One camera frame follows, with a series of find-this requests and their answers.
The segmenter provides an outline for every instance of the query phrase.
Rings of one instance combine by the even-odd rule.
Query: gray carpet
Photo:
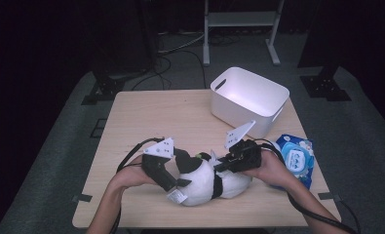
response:
[[[211,65],[205,79],[198,59],[177,52],[158,59],[162,74],[142,82],[136,90],[204,89],[231,66],[262,75],[290,91],[290,98],[307,136],[315,142],[315,154],[327,185],[357,215],[362,233],[385,233],[385,121],[363,93],[359,82],[340,67],[334,79],[351,101],[310,98],[299,76],[315,75],[320,67],[297,68],[306,34],[278,34],[276,50],[282,64],[274,66],[264,44],[267,34],[231,37],[235,43],[211,47]],[[191,37],[166,35],[161,46],[169,49]],[[202,47],[183,49],[202,58]],[[142,78],[127,82],[131,90]],[[81,105],[95,84],[91,72],[82,77],[58,116],[45,144],[15,201],[0,224],[0,233],[84,233],[71,220],[96,153],[98,138],[91,138],[97,119],[107,118],[112,101]],[[356,228],[354,219],[337,206],[343,222]],[[308,228],[267,228],[274,233],[309,233]]]

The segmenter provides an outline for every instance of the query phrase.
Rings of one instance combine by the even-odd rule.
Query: wooden table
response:
[[[73,217],[76,227],[88,227],[108,181],[134,146],[151,137],[173,137],[174,146],[191,155],[227,153],[223,147],[227,131],[234,129],[211,114],[210,90],[122,92],[114,101],[95,159]],[[276,140],[282,134],[306,137],[290,99],[267,135]],[[178,176],[174,159],[166,164]],[[328,192],[316,161],[311,192]],[[183,207],[169,201],[159,186],[142,185],[125,191],[120,226],[128,228],[212,228],[306,226],[287,194],[255,179],[247,191],[233,199],[214,199],[197,207]],[[332,200],[321,201],[336,217]]]

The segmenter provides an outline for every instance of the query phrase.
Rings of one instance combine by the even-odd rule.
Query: forearm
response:
[[[337,220],[317,199],[314,195],[296,179],[287,187],[287,192],[292,196],[294,201],[302,208],[333,220]],[[316,220],[304,214],[304,218],[310,226],[313,233],[346,233],[345,231],[333,227],[327,223]]]
[[[109,233],[119,213],[126,187],[109,182],[87,233]]]

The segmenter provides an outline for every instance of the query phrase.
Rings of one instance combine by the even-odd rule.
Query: dark background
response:
[[[203,0],[143,2],[151,7],[157,31],[203,28]],[[233,2],[212,1],[211,9],[272,10],[278,1]],[[279,31],[310,33],[299,66],[321,66],[327,59],[337,59],[357,77],[385,118],[385,1],[318,3],[287,0],[284,7]],[[113,56],[116,48],[102,46],[115,33],[110,25],[128,27],[116,11],[125,7],[122,4],[0,0],[0,220],[69,94],[93,70],[94,59],[117,66],[125,61]]]

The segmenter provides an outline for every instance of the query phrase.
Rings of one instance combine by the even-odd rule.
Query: white storage bin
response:
[[[212,114],[234,128],[255,120],[248,132],[253,138],[268,134],[289,98],[284,86],[239,67],[219,75],[211,90]]]

